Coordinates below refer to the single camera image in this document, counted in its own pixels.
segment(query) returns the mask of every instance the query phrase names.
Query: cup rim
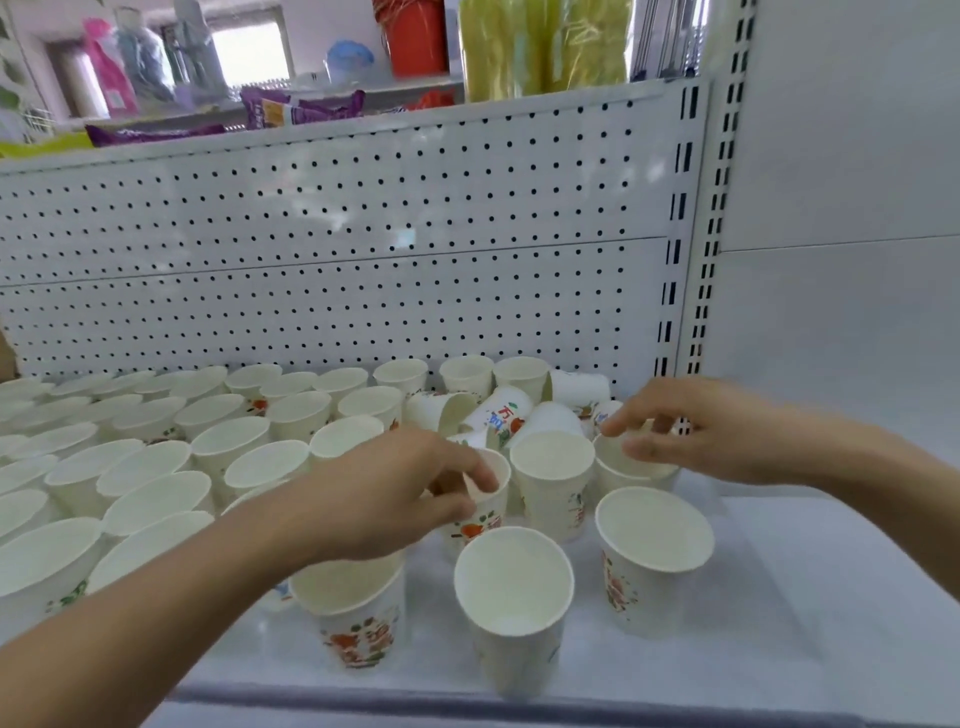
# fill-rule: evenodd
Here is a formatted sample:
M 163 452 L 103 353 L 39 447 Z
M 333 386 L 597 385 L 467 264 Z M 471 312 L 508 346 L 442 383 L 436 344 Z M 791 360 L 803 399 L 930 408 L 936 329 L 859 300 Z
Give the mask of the cup rim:
M 636 559 L 632 556 L 628 556 L 624 553 L 623 549 L 616 544 L 610 536 L 607 534 L 603 525 L 603 513 L 607 508 L 616 507 L 616 502 L 620 499 L 625 498 L 659 498 L 663 502 L 672 503 L 673 506 L 679 509 L 679 512 L 684 513 L 687 517 L 687 523 L 696 523 L 695 527 L 704 530 L 705 534 L 709 534 L 709 549 L 707 554 L 703 557 L 702 560 L 693 560 L 691 564 L 679 567 L 679 568 L 670 568 L 664 567 L 651 563 L 643 559 Z M 628 563 L 639 566 L 643 569 L 650 571 L 655 571 L 657 573 L 669 573 L 669 574 L 680 574 L 680 573 L 689 573 L 691 571 L 696 571 L 702 567 L 707 561 L 710 560 L 710 557 L 713 555 L 713 552 L 716 550 L 716 533 L 713 531 L 713 526 L 710 525 L 708 518 L 700 512 L 699 509 L 690 505 L 680 496 L 676 496 L 672 493 L 666 491 L 661 491 L 656 488 L 644 488 L 642 486 L 631 486 L 628 488 L 618 488 L 615 491 L 607 493 L 600 499 L 600 502 L 597 503 L 596 513 L 594 515 L 594 520 L 596 521 L 597 532 L 600 534 L 605 546 L 608 546 L 613 552 L 615 552 L 620 558 L 625 559 Z
M 478 627 L 483 629 L 485 632 L 491 632 L 491 634 L 499 634 L 499 633 L 493 632 L 492 630 L 487 629 L 482 624 L 480 624 L 480 622 L 478 622 L 476 619 L 470 616 L 470 613 L 468 612 L 467 607 L 464 605 L 464 600 L 462 599 L 460 594 L 460 582 L 457 579 L 457 570 L 460 568 L 460 565 L 462 563 L 465 563 L 464 554 L 468 553 L 468 551 L 470 551 L 472 548 L 477 548 L 477 544 L 481 544 L 484 542 L 484 540 L 488 540 L 490 538 L 501 538 L 501 539 L 506 538 L 508 534 L 517 532 L 517 531 L 523 531 L 525 534 L 525 537 L 527 538 L 536 538 L 541 541 L 544 541 L 550 546 L 550 548 L 553 549 L 555 553 L 560 555 L 561 559 L 566 565 L 566 572 L 567 572 L 567 575 L 569 576 L 569 589 L 567 590 L 567 595 L 566 595 L 566 599 L 564 600 L 563 608 L 558 610 L 557 614 L 554 617 L 552 617 L 550 620 L 547 620 L 545 624 L 543 624 L 542 626 L 539 626 L 537 629 L 532 629 L 527 632 L 523 632 L 516 635 L 502 635 L 502 637 L 505 637 L 508 639 L 530 637 L 531 635 L 537 635 L 540 632 L 544 632 L 550 629 L 551 627 L 553 627 L 555 624 L 557 624 L 557 622 L 559 622 L 561 619 L 563 619 L 566 616 L 567 612 L 570 611 L 570 605 L 573 604 L 573 596 L 577 591 L 576 576 L 573 573 L 573 565 L 570 563 L 570 557 L 566 555 L 566 552 L 563 550 L 560 544 L 558 544 L 556 541 L 551 539 L 546 534 L 540 533 L 538 530 L 535 530 L 533 528 L 526 528 L 525 526 L 519 526 L 519 525 L 500 526 L 499 528 L 495 528 L 492 531 L 487 531 L 486 533 L 480 534 L 475 539 L 473 539 L 469 544 L 464 546 L 464 550 L 460 552 L 460 556 L 457 558 L 456 566 L 454 566 L 453 568 L 453 591 L 456 594 L 457 603 L 460 604 L 460 608 L 464 611 L 464 614 L 467 615 L 467 619 L 469 619 L 471 622 L 473 622 Z

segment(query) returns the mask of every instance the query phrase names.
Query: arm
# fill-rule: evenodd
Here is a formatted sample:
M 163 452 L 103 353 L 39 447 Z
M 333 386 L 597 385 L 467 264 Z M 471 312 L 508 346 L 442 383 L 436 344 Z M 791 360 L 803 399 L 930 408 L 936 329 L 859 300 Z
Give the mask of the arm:
M 230 625 L 310 564 L 393 553 L 472 514 L 475 451 L 401 429 L 255 498 L 0 649 L 4 724 L 139 725 Z M 424 488 L 438 497 L 420 500 Z
M 679 418 L 689 436 L 668 433 Z M 778 406 L 726 382 L 651 380 L 603 425 L 638 460 L 667 462 L 721 480 L 808 485 L 882 529 L 960 599 L 960 472 L 880 427 Z

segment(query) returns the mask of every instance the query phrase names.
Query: pegboard panel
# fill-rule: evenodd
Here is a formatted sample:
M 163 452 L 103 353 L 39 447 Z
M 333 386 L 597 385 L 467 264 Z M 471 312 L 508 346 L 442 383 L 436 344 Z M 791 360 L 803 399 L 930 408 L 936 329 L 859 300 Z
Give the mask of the pegboard panel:
M 407 356 L 436 373 L 449 356 L 524 353 L 607 374 L 622 396 L 676 346 L 674 250 L 660 238 L 14 286 L 0 311 L 28 374 Z

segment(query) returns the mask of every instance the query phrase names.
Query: printed paper cup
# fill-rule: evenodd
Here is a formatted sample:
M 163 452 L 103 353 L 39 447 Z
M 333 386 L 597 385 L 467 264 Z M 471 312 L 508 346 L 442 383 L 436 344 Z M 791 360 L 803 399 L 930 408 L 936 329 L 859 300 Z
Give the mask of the printed paper cup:
M 534 356 L 514 356 L 501 359 L 493 366 L 498 387 L 512 386 L 522 390 L 534 404 L 543 401 L 550 365 Z
M 406 633 L 402 552 L 307 567 L 290 579 L 290 591 L 316 618 L 321 640 L 344 667 L 376 667 Z
M 249 404 L 243 395 L 214 395 L 188 404 L 174 416 L 174 425 L 189 442 L 214 425 L 245 417 Z
M 460 554 L 453 586 L 496 691 L 518 699 L 542 694 L 560 661 L 573 601 L 564 551 L 538 531 L 497 528 Z
M 597 506 L 604 583 L 617 624 L 641 637 L 677 631 L 694 572 L 713 553 L 713 529 L 672 493 L 622 488 Z
M 457 434 L 460 423 L 477 408 L 473 395 L 441 395 L 421 392 L 403 405 L 403 422 L 438 432 L 444 437 Z
M 210 476 L 200 471 L 162 475 L 127 493 L 107 509 L 104 535 L 113 547 L 167 516 L 190 511 L 214 514 Z
M 347 367 L 321 374 L 317 377 L 313 387 L 318 392 L 326 392 L 333 398 L 333 411 L 336 412 L 340 400 L 350 392 L 356 392 L 358 389 L 366 387 L 369 380 L 370 374 L 366 369 Z
M 584 490 L 593 477 L 593 443 L 569 432 L 538 432 L 510 450 L 532 528 L 563 544 L 584 532 Z
M 420 359 L 394 359 L 373 370 L 373 378 L 381 387 L 394 387 L 404 397 L 413 397 L 426 389 L 426 376 L 430 371 Z
M 96 519 L 49 523 L 0 546 L 0 643 L 83 596 L 103 552 Z
M 309 443 L 330 421 L 333 398 L 327 392 L 300 392 L 270 405 L 267 422 L 275 440 Z
M 61 460 L 46 474 L 47 492 L 72 516 L 102 518 L 109 501 L 97 493 L 100 476 L 124 458 L 144 449 L 139 440 L 117 440 Z
M 104 556 L 86 586 L 88 594 L 99 592 L 122 579 L 213 523 L 213 516 L 202 511 L 167 516 L 118 544 Z
M 403 393 L 394 387 L 367 387 L 351 392 L 337 405 L 340 417 L 370 415 L 387 429 L 397 429 L 403 420 Z
M 59 516 L 57 506 L 43 491 L 27 488 L 0 496 L 0 546 Z
M 446 525 L 440 529 L 444 537 L 444 547 L 449 556 L 456 559 L 464 547 L 478 536 L 499 528 L 507 518 L 507 486 L 510 483 L 510 463 L 499 452 L 479 449 L 480 457 L 490 466 L 500 487 L 495 493 L 484 493 L 476 484 L 464 475 L 467 493 L 477 509 L 470 518 Z
M 475 404 L 493 393 L 493 360 L 486 356 L 471 354 L 445 361 L 440 376 L 447 392 L 466 392 Z

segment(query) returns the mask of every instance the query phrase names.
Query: purple package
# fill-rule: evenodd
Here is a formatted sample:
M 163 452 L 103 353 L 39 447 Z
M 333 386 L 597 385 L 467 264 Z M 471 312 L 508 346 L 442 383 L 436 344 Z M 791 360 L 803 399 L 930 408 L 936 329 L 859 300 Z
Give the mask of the purple package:
M 86 135 L 94 147 L 113 147 L 118 144 L 142 144 L 150 141 L 169 141 L 170 139 L 188 139 L 192 136 L 213 136 L 227 133 L 223 124 L 211 124 L 196 129 L 174 129 L 169 132 L 138 132 L 133 129 L 104 129 L 91 124 L 86 125 Z

